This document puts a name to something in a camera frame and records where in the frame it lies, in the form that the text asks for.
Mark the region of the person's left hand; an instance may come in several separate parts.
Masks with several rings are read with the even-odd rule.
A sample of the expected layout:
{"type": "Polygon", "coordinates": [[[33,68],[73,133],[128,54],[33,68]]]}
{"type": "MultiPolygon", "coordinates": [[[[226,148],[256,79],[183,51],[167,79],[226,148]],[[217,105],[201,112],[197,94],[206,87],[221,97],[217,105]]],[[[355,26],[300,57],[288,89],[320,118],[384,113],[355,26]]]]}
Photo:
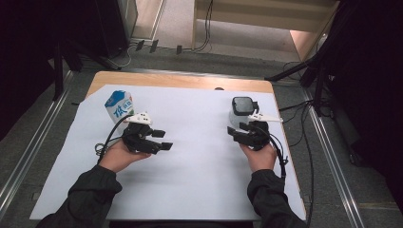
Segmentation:
{"type": "Polygon", "coordinates": [[[150,157],[150,154],[144,152],[130,152],[122,140],[118,140],[111,145],[99,165],[114,173],[126,169],[131,163],[138,162],[150,157]]]}

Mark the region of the black tripod stand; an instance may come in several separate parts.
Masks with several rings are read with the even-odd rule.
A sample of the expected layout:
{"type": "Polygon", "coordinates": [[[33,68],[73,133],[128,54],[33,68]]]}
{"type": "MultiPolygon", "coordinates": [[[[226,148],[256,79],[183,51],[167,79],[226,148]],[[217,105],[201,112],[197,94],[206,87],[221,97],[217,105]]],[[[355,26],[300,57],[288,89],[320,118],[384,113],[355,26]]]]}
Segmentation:
{"type": "Polygon", "coordinates": [[[277,82],[304,69],[305,72],[299,80],[299,84],[302,87],[308,87],[314,82],[314,80],[317,80],[313,108],[316,114],[321,116],[320,108],[324,80],[325,77],[329,75],[330,59],[336,53],[336,49],[341,43],[340,36],[346,27],[346,23],[346,19],[339,19],[332,25],[328,38],[313,57],[275,76],[265,77],[264,80],[277,82]]]}

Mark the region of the light wooden shelf frame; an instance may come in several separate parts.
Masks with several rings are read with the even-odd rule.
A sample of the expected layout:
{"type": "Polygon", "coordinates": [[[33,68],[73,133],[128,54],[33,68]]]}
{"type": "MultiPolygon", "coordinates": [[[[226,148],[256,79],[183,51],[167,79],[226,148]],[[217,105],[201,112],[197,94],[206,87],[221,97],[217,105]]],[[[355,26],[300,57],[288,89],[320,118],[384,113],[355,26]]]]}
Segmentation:
{"type": "Polygon", "coordinates": [[[288,29],[301,61],[309,58],[332,25],[340,0],[194,0],[191,48],[197,20],[212,6],[212,21],[288,29]]]}

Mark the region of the clear jar with black lid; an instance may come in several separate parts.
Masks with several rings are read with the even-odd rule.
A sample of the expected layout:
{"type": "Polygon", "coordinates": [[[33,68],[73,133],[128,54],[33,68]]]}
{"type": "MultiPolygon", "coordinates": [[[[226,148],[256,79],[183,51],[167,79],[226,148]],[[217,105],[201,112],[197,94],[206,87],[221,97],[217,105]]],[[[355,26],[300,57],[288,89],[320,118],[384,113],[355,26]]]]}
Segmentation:
{"type": "Polygon", "coordinates": [[[229,121],[231,125],[239,129],[240,124],[248,124],[249,117],[259,112],[259,105],[250,97],[234,97],[229,111],[229,121]]]}

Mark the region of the black metal stand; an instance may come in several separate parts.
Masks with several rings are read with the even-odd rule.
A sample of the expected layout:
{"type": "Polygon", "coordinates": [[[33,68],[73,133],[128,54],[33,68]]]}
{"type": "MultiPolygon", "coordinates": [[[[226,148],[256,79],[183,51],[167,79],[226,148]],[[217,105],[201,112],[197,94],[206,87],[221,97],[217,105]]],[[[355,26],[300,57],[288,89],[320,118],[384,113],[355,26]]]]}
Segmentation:
{"type": "Polygon", "coordinates": [[[64,91],[63,61],[66,61],[73,71],[80,71],[83,67],[78,55],[75,43],[71,40],[59,40],[54,47],[54,95],[53,101],[57,101],[64,91]]]}

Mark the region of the dark curtain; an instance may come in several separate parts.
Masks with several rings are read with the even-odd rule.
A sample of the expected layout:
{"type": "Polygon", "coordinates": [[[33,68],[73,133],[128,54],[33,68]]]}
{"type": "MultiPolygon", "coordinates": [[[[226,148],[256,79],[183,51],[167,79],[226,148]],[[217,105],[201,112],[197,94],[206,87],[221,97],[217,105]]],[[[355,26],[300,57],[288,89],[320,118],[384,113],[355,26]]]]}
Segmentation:
{"type": "Polygon", "coordinates": [[[73,22],[89,0],[0,0],[0,141],[61,77],[49,61],[82,68],[73,22]]]}
{"type": "Polygon", "coordinates": [[[327,42],[328,87],[358,134],[351,147],[403,214],[403,0],[341,0],[327,42]]]}

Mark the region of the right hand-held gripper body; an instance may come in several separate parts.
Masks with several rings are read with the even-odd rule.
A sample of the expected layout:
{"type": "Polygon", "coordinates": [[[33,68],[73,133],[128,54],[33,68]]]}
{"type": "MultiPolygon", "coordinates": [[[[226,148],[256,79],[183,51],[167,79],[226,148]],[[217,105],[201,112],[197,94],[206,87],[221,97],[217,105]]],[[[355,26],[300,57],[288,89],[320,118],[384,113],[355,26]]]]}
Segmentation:
{"type": "Polygon", "coordinates": [[[261,150],[268,143],[278,149],[278,145],[269,132],[269,122],[280,122],[280,119],[261,113],[252,114],[249,117],[249,124],[253,129],[251,131],[241,130],[246,135],[245,143],[242,144],[251,146],[255,151],[261,150]]]}

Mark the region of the person's right hand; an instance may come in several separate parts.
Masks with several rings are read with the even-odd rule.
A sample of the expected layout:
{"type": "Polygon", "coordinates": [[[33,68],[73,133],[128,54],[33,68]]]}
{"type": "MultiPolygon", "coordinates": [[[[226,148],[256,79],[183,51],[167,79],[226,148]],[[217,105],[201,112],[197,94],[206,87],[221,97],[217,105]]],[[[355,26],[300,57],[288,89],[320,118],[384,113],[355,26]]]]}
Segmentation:
{"type": "Polygon", "coordinates": [[[258,151],[244,144],[240,145],[240,149],[245,154],[252,172],[274,169],[277,152],[270,143],[258,151]]]}

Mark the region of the white paper sheet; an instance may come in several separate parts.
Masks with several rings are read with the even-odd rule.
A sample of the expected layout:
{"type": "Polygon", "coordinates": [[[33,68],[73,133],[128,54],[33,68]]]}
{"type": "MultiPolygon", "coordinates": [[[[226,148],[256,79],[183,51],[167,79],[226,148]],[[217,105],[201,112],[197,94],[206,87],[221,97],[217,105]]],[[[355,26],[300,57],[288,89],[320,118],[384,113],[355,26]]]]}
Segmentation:
{"type": "MultiPolygon", "coordinates": [[[[95,145],[106,140],[114,125],[105,103],[117,88],[105,85],[80,103],[32,219],[55,212],[71,185],[95,165],[95,145]]],[[[114,198],[108,219],[257,219],[246,196],[251,180],[247,159],[227,134],[237,92],[222,85],[207,89],[129,85],[126,91],[135,110],[147,112],[154,128],[163,130],[164,140],[173,145],[118,173],[123,189],[114,198]]]]}

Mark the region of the dark cabinet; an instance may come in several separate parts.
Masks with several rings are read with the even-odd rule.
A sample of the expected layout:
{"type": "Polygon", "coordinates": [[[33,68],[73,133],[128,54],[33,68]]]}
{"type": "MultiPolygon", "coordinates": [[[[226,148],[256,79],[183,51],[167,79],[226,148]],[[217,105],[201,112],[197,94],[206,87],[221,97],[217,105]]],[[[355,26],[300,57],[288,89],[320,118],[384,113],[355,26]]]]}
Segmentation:
{"type": "Polygon", "coordinates": [[[95,0],[101,23],[103,55],[112,57],[129,46],[136,26],[136,0],[95,0]]]}

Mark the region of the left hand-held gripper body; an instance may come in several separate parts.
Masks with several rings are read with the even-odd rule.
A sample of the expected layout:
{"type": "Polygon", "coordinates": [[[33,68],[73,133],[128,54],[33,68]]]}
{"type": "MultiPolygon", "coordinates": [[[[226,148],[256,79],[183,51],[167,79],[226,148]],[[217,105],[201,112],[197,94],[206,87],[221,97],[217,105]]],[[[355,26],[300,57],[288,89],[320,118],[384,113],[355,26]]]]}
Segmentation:
{"type": "Polygon", "coordinates": [[[130,152],[157,154],[163,148],[161,143],[152,142],[146,138],[154,133],[150,127],[152,120],[146,112],[127,115],[123,117],[123,121],[127,123],[127,127],[122,140],[130,152]]]}

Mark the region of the blue and white milk carton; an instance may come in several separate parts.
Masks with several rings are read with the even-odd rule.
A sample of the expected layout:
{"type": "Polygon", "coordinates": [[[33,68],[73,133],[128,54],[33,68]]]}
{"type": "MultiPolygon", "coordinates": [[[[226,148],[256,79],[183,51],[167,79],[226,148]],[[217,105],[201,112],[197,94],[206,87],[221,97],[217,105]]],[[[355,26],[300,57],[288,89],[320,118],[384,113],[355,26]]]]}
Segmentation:
{"type": "Polygon", "coordinates": [[[115,90],[106,101],[105,108],[115,124],[123,117],[134,114],[132,96],[124,90],[115,90]]]}

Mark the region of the metal floor rail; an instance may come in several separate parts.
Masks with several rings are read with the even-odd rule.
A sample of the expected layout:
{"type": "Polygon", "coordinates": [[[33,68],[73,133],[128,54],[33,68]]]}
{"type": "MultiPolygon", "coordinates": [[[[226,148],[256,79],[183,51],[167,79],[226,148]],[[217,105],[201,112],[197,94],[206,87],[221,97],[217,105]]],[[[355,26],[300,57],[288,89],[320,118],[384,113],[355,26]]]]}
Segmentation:
{"type": "Polygon", "coordinates": [[[0,191],[0,222],[7,213],[10,204],[16,195],[25,175],[28,173],[29,168],[36,157],[45,137],[47,136],[50,128],[52,127],[56,117],[58,116],[67,95],[70,91],[71,82],[74,80],[74,72],[69,70],[63,79],[65,90],[58,99],[52,101],[45,117],[40,122],[38,128],[30,139],[27,147],[25,148],[18,163],[12,170],[10,177],[6,181],[5,186],[0,191]]]}
{"type": "Polygon", "coordinates": [[[327,134],[322,118],[318,117],[312,104],[309,107],[309,113],[351,227],[366,228],[353,192],[337,160],[336,152],[327,134]]]}

